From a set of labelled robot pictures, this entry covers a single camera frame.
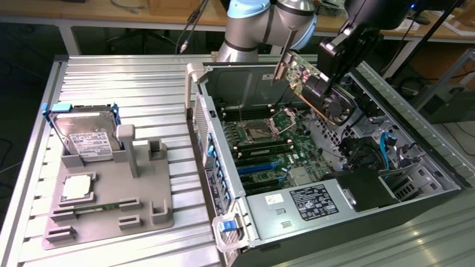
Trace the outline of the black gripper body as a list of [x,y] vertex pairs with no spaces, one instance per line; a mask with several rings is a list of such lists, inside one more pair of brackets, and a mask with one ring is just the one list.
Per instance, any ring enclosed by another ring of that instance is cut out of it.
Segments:
[[404,0],[346,0],[346,21],[342,27],[392,30],[401,24],[410,5],[412,1]]

